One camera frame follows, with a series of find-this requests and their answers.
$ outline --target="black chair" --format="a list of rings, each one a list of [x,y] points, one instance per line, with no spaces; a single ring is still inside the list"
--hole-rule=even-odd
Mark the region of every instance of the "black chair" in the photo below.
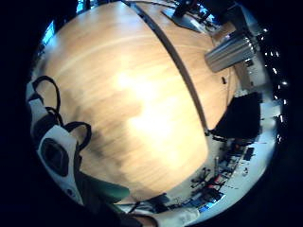
[[[234,97],[213,135],[223,138],[253,139],[258,136],[260,127],[260,94]]]

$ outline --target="desk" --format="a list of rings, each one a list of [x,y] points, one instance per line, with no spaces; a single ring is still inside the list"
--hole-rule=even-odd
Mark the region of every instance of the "desk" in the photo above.
[[[126,2],[130,2],[130,3],[135,3],[135,2],[147,2],[147,3],[151,3],[151,4],[161,4],[161,5],[165,5],[168,7],[174,7],[176,8],[177,6],[173,3],[173,1],[165,1],[165,0],[126,0]]]
[[[178,69],[123,3],[89,10],[64,26],[35,72],[56,80],[65,123],[92,125],[81,170],[129,187],[131,196],[121,203],[166,192],[204,163],[204,131]],[[45,105],[54,105],[52,89],[39,87]]]
[[[200,98],[206,124],[210,130],[214,129],[236,91],[238,79],[234,69],[212,73],[205,63],[205,53],[214,47],[209,35],[176,26],[161,12],[165,7],[137,5],[160,26],[177,50]]]

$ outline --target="green object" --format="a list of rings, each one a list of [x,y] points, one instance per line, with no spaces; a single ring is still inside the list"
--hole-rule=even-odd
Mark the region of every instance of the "green object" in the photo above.
[[[115,183],[108,183],[84,174],[92,190],[105,203],[116,203],[130,195],[130,190]]]

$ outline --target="strap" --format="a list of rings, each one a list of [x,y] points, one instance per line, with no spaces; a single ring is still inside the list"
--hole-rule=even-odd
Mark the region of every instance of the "strap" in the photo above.
[[[42,104],[45,104],[44,99],[38,93],[34,93],[29,99],[28,102],[34,99],[40,99]]]
[[[73,121],[73,122],[67,123],[64,126],[64,128],[68,132],[71,132],[72,130],[74,130],[75,128],[77,128],[79,126],[84,126],[86,128],[86,136],[85,136],[84,140],[82,141],[82,143],[79,145],[79,150],[82,150],[89,144],[89,141],[91,140],[92,127],[89,124],[85,123],[85,122]]]
[[[56,82],[54,81],[54,79],[48,77],[48,76],[40,76],[38,77],[35,81],[32,82],[32,86],[34,88],[34,90],[36,91],[36,88],[39,86],[39,84],[42,81],[48,81],[50,83],[52,83],[56,89],[56,95],[57,95],[57,106],[56,106],[56,111],[59,112],[60,110],[60,106],[61,106],[61,99],[60,99],[60,92],[59,92],[59,88],[56,84]]]
[[[53,115],[57,119],[60,126],[64,125],[62,116],[57,112],[57,110],[55,108],[53,108],[53,107],[45,107],[45,108],[49,114]]]
[[[140,205],[140,203],[141,203],[141,201],[136,202],[128,213],[131,214]]]

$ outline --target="metal cylinder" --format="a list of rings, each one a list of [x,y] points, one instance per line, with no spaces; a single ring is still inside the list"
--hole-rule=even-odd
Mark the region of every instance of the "metal cylinder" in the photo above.
[[[245,33],[232,35],[228,40],[205,54],[205,61],[211,71],[217,73],[240,61],[253,58],[256,48]]]

